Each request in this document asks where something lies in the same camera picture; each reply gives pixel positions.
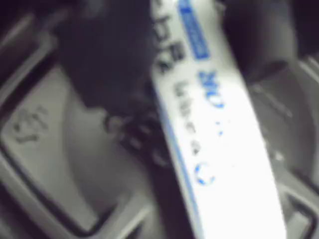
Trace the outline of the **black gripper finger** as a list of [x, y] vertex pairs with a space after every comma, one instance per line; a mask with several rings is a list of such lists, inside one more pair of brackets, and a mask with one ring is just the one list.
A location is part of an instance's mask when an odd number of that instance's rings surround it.
[[277, 73], [297, 57], [288, 0], [227, 0], [223, 28], [245, 80]]
[[106, 112], [107, 133], [151, 167], [171, 168], [150, 69], [148, 0], [77, 0], [57, 27], [59, 59], [84, 105]]

